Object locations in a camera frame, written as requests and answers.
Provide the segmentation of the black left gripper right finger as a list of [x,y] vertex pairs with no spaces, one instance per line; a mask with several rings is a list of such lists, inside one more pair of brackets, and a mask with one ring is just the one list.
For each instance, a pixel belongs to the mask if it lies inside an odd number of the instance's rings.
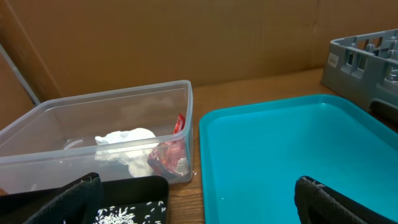
[[309,176],[296,181],[294,202],[302,224],[397,224]]

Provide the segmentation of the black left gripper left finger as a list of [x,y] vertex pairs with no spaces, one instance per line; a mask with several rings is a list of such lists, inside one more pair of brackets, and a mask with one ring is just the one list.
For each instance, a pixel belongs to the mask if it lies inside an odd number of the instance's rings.
[[100,176],[63,187],[1,196],[1,223],[92,223],[103,199]]

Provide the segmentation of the white napkin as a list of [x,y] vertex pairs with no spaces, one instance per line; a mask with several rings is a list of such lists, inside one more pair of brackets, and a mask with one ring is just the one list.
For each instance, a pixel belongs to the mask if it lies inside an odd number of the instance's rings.
[[[155,134],[149,129],[136,128],[130,131],[114,131],[104,137],[95,136],[98,146],[116,144],[121,142],[138,141],[154,138]],[[145,177],[154,173],[153,168],[147,160],[153,148],[159,143],[141,144],[138,146],[122,147],[97,151],[95,159],[97,161],[118,162],[128,166],[128,171],[133,177]]]

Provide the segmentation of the red snack wrapper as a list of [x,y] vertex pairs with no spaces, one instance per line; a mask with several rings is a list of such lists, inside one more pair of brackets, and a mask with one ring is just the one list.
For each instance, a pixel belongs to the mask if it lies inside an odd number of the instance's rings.
[[173,141],[161,142],[153,148],[147,163],[154,175],[162,176],[170,183],[183,182],[189,173],[189,136]]

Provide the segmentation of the black plastic tray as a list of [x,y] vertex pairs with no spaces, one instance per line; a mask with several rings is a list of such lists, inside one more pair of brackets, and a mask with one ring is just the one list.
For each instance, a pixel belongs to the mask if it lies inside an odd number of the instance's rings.
[[169,219],[169,183],[160,176],[148,176],[103,182],[103,199],[99,209],[113,205],[130,205],[164,201]]

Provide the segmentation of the clear plastic bin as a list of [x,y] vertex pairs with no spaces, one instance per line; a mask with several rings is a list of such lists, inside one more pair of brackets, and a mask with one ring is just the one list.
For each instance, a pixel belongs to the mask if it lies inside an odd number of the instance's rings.
[[[90,172],[102,181],[130,179],[127,165],[97,161],[96,152],[189,136],[187,182],[193,165],[192,113],[187,80],[43,102],[1,131],[1,188],[9,194],[52,189]],[[155,137],[102,146],[95,141],[95,136],[136,128]]]

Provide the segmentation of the spilled rice pile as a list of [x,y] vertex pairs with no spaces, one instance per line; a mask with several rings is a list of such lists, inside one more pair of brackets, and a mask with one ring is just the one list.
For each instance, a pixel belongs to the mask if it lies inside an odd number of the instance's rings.
[[164,201],[130,205],[113,205],[97,211],[92,224],[166,224],[167,206]]

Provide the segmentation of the teal plastic tray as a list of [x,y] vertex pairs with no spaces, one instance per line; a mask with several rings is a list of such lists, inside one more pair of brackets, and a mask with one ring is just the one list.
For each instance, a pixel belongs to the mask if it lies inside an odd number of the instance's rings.
[[397,134],[344,98],[209,112],[200,154],[207,223],[298,223],[294,189],[304,175],[397,220]]

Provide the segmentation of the grey metal pole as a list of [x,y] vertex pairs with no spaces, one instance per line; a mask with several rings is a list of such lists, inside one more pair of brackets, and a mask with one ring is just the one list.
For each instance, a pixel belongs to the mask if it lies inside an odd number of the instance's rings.
[[1,45],[1,54],[5,58],[7,64],[10,66],[11,70],[15,74],[16,78],[18,79],[19,83],[22,85],[25,92],[28,94],[30,100],[33,102],[34,106],[41,104],[39,98],[34,93],[33,89],[30,87],[26,79],[23,77],[22,73],[16,67],[15,63],[10,58],[9,54],[6,52],[5,48]]

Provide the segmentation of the grey dish rack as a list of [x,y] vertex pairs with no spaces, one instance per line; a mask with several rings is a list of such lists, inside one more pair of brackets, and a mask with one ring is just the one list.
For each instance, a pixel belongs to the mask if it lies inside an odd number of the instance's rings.
[[397,122],[397,30],[332,40],[321,83]]

